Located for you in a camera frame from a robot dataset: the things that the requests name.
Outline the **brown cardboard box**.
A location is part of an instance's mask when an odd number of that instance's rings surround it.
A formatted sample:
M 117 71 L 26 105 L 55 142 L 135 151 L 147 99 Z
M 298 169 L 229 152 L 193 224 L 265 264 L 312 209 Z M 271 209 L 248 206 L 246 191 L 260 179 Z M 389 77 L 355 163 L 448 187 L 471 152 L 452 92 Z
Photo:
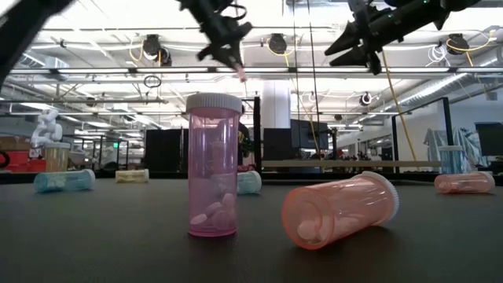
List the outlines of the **brown cardboard box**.
M 0 151 L 28 151 L 30 140 L 22 136 L 0 136 Z

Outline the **long ceiling light strip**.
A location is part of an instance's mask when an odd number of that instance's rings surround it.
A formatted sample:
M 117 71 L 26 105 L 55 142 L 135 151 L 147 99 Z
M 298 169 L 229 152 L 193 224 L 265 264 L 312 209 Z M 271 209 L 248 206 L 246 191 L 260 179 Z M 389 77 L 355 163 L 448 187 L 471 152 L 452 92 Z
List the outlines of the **long ceiling light strip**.
M 443 73 L 500 73 L 503 67 L 434 67 L 434 68 L 412 68 L 412 67 L 393 67 L 389 68 L 390 73 L 395 74 L 443 74 Z M 372 74 L 367 68 L 331 68 L 331 67 L 248 67 L 244 69 L 246 74 Z M 121 75 L 121 74 L 178 74 L 178 73 L 223 73 L 232 74 L 234 70 L 224 67 L 169 67 L 169 68 L 21 68 L 13 69 L 10 75 Z

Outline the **black divider panel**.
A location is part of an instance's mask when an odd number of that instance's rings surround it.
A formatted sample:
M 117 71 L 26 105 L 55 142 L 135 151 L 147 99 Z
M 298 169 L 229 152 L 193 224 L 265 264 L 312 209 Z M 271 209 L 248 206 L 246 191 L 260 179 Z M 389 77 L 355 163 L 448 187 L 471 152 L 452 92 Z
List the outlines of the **black divider panel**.
M 182 130 L 147 130 L 145 167 L 151 172 L 176 172 L 182 165 Z
M 292 157 L 292 134 L 289 128 L 265 128 L 263 159 L 289 160 Z

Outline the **dark monitor screen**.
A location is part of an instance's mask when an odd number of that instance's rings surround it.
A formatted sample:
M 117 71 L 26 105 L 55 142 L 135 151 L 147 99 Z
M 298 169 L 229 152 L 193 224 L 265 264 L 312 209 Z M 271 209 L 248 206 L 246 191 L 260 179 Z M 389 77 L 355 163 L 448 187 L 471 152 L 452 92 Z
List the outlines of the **dark monitor screen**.
M 503 156 L 503 123 L 476 123 L 483 156 Z
M 329 128 L 327 123 L 291 119 L 292 147 L 297 149 L 328 149 Z

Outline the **blue pill bottle white cap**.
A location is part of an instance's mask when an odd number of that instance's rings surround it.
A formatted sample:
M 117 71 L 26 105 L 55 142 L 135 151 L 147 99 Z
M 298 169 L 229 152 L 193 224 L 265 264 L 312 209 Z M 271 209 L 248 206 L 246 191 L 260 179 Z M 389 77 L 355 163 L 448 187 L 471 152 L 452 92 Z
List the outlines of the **blue pill bottle white cap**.
M 259 194 L 262 188 L 262 178 L 256 171 L 246 171 L 237 174 L 237 194 Z
M 92 170 L 44 172 L 35 176 L 36 193 L 52 193 L 60 191 L 81 191 L 94 187 L 96 181 Z
M 460 145 L 445 145 L 439 147 L 441 173 L 444 175 L 462 174 L 464 150 Z

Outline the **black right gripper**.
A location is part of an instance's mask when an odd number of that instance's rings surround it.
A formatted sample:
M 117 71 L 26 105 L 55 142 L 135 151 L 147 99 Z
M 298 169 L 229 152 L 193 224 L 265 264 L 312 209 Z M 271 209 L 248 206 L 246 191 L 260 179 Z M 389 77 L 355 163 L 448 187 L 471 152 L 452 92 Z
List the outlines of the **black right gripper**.
M 378 9 L 373 0 L 348 0 L 354 21 L 347 22 L 342 35 L 325 51 L 325 56 L 349 50 L 333 59 L 332 67 L 365 66 L 374 75 L 381 73 L 382 67 L 377 54 L 383 50 L 382 30 L 389 24 L 393 9 Z

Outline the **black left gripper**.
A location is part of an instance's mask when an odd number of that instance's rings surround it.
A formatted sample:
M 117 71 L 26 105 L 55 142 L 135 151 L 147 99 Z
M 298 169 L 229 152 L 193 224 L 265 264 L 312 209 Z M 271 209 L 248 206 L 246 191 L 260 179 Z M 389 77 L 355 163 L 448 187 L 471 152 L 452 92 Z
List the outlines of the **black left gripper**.
M 211 59 L 223 63 L 232 68 L 241 83 L 247 81 L 244 66 L 231 49 L 222 48 L 239 44 L 253 26 L 250 22 L 239 24 L 247 14 L 244 6 L 233 4 L 233 0 L 177 0 L 180 3 L 180 10 L 187 9 L 200 25 L 200 32 L 205 34 L 209 44 L 205 46 L 197 55 L 198 61 L 211 56 Z M 243 9 L 244 13 L 237 17 L 223 16 L 222 12 L 228 7 Z

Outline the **red plastic storage bin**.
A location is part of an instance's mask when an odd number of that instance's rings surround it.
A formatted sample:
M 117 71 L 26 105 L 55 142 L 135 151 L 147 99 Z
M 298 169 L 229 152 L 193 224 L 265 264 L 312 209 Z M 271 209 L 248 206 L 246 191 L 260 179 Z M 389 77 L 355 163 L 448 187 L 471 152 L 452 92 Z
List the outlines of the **red plastic storage bin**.
M 40 173 L 46 170 L 46 160 L 42 154 L 30 156 L 28 151 L 7 151 L 9 163 L 6 165 L 4 154 L 0 153 L 0 169 L 15 174 Z

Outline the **silver ventilation duct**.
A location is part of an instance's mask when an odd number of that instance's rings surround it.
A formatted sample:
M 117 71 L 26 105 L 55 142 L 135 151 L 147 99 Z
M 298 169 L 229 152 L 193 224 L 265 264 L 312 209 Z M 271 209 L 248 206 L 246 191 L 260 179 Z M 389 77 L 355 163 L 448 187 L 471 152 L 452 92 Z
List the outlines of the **silver ventilation duct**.
M 22 54 L 15 69 L 22 69 L 25 75 L 41 75 L 48 79 L 66 81 L 68 75 L 60 73 L 61 68 L 68 68 L 69 64 L 60 58 L 25 52 Z
M 458 89 L 466 88 L 485 75 L 503 75 L 503 45 L 478 57 L 479 65 L 475 67 L 456 67 L 454 73 L 441 79 L 431 79 L 398 95 L 398 105 L 401 110 L 406 106 L 424 103 L 429 99 L 442 97 Z

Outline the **pink pill bottle white cap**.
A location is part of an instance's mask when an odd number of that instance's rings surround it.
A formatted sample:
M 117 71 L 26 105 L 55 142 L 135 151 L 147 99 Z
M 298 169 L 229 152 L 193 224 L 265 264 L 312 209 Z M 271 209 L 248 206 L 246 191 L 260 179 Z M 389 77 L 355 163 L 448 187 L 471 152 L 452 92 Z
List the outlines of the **pink pill bottle white cap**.
M 189 233 L 222 237 L 237 231 L 238 128 L 241 100 L 198 93 L 186 102 L 189 115 Z

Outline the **orange pill bottle white cap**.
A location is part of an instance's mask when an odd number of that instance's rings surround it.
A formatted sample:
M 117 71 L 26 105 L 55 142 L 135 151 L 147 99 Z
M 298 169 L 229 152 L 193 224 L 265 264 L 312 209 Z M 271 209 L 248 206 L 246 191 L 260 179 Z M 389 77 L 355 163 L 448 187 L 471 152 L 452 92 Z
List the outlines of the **orange pill bottle white cap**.
M 364 171 L 352 178 L 299 187 L 285 198 L 282 226 L 299 247 L 317 250 L 393 219 L 400 201 L 384 176 Z

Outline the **black rig frame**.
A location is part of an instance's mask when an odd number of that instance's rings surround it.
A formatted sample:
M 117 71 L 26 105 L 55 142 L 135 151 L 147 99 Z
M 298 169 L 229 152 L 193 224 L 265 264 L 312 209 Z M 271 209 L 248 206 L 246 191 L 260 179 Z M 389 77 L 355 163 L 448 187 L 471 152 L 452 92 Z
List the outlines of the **black rig frame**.
M 262 167 L 262 161 L 263 161 L 263 142 L 262 142 L 262 135 L 261 135 L 261 102 L 260 102 L 260 97 L 252 97 L 252 98 L 241 98 L 241 100 L 246 104 L 249 105 L 250 102 L 254 103 L 254 106 L 252 107 L 252 116 L 253 116 L 253 124 L 252 126 L 254 127 L 254 130 L 252 131 L 253 133 L 253 159 L 255 161 L 255 170 L 261 175 L 263 173 L 263 168 Z M 426 160 L 398 160 L 398 157 L 394 158 L 393 161 L 426 161 Z M 400 167 L 393 167 L 396 168 L 397 171 L 396 173 L 399 173 Z

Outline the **white square column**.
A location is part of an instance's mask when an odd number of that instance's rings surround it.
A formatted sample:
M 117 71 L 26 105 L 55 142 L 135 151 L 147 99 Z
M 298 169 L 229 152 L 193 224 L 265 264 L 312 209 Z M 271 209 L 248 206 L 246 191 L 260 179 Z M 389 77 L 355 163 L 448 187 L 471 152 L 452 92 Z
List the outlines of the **white square column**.
M 291 91 L 289 81 L 264 81 L 261 99 L 262 126 L 264 128 L 289 128 L 291 119 Z

